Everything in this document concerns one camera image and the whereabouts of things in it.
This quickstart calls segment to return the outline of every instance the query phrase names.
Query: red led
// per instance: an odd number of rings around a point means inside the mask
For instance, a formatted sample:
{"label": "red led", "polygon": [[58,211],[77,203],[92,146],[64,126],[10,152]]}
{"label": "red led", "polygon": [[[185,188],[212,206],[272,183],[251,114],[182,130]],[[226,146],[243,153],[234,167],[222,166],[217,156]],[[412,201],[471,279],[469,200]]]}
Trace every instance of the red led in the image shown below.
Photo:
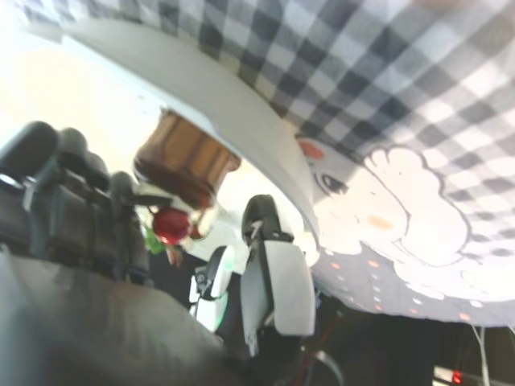
{"label": "red led", "polygon": [[464,382],[464,374],[462,372],[452,373],[452,384],[462,384]]}
{"label": "red led", "polygon": [[158,239],[166,245],[177,245],[191,229],[189,216],[173,207],[164,207],[154,215],[152,228]]}

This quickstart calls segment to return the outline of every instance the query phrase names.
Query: checkered tablecloth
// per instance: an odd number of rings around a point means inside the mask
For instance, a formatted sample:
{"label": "checkered tablecloth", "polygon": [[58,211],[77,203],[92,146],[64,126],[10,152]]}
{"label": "checkered tablecloth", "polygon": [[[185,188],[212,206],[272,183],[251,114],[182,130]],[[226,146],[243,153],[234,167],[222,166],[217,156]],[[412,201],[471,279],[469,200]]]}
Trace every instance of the checkered tablecloth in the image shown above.
{"label": "checkered tablecloth", "polygon": [[26,0],[219,60],[299,128],[317,285],[370,312],[515,325],[515,2]]}

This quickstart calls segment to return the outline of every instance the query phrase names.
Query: red ball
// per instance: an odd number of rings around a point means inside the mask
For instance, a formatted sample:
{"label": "red ball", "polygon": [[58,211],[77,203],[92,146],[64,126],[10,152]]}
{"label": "red ball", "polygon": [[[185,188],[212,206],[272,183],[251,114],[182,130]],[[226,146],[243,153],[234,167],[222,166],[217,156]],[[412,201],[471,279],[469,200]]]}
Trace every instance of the red ball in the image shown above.
{"label": "red ball", "polygon": [[154,215],[152,228],[162,243],[177,245],[190,234],[192,225],[187,213],[173,207],[164,207]]}

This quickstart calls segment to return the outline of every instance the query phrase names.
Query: black and white checkered fabric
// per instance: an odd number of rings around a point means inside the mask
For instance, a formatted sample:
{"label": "black and white checkered fabric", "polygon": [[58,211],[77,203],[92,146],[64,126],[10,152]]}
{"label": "black and white checkered fabric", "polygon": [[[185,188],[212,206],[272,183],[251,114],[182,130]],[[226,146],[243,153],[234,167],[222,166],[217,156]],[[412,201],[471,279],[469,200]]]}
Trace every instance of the black and white checkered fabric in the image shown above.
{"label": "black and white checkered fabric", "polygon": [[[422,154],[467,221],[459,252],[478,265],[505,261],[515,272],[514,1],[16,4],[28,22],[122,18],[178,36],[236,73],[301,136],[354,162],[378,146]],[[316,281],[371,312],[515,325],[515,301],[424,297],[406,287],[391,261],[363,253],[322,256]]]}

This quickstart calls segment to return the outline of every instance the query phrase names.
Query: cartoon eye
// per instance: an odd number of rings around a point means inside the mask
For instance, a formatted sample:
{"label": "cartoon eye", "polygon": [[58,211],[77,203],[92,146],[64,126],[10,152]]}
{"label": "cartoon eye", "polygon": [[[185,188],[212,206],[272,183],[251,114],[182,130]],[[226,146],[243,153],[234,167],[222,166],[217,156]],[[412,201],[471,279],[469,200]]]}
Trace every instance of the cartoon eye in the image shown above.
{"label": "cartoon eye", "polygon": [[344,195],[348,191],[347,185],[330,175],[322,175],[322,183],[332,193]]}

